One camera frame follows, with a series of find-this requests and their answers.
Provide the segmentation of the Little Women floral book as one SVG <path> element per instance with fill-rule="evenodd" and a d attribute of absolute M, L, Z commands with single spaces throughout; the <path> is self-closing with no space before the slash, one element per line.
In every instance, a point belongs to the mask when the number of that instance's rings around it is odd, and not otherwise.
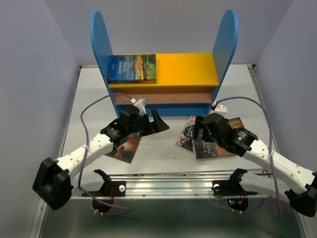
<path fill-rule="evenodd" d="M 190 116 L 185 124 L 177 142 L 176 146 L 185 149 L 193 153 L 193 140 L 192 140 L 192 130 L 194 128 L 196 121 L 196 116 Z"/>

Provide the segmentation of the A Tale of Two Cities book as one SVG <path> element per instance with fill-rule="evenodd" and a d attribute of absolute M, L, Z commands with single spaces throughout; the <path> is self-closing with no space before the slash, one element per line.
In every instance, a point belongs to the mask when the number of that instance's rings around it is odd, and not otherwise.
<path fill-rule="evenodd" d="M 201 139 L 193 140 L 193 148 L 196 159 L 213 159 L 235 155 L 213 142 L 205 142 Z"/>

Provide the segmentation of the Animal Farm book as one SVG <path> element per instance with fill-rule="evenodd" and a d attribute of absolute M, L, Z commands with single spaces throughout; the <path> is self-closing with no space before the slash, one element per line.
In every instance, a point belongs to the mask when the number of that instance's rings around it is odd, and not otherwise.
<path fill-rule="evenodd" d="M 155 54 L 112 55 L 108 66 L 108 79 L 157 80 Z"/>

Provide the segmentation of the Jane Eyre book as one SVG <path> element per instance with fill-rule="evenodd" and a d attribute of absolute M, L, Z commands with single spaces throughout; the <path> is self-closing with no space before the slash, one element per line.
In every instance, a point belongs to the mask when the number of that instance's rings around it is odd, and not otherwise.
<path fill-rule="evenodd" d="M 155 79 L 108 79 L 107 82 L 109 84 L 151 84 L 157 81 Z"/>

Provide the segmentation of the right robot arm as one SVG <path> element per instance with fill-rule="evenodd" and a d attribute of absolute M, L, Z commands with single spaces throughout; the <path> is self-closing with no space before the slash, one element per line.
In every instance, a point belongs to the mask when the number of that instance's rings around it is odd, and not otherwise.
<path fill-rule="evenodd" d="M 254 133 L 232 128 L 229 120 L 218 113 L 197 116 L 193 138 L 201 136 L 227 152 L 261 166 L 271 176 L 256 175 L 236 169 L 228 180 L 213 181 L 215 196 L 266 195 L 288 203 L 295 211 L 314 217 L 317 212 L 317 174 L 281 154 L 270 150 Z"/>

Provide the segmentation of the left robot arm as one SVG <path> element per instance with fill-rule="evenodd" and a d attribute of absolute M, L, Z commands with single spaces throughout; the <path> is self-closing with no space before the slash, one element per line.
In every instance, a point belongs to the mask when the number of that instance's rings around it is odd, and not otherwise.
<path fill-rule="evenodd" d="M 106 155 L 124 144 L 131 134 L 148 136 L 169 129 L 156 109 L 152 109 L 153 121 L 146 112 L 133 105 L 124 108 L 118 118 L 113 120 L 92 139 L 75 151 L 57 159 L 44 159 L 37 171 L 32 189 L 57 210 L 73 197 L 72 180 L 81 176 L 83 169 L 99 157 Z"/>

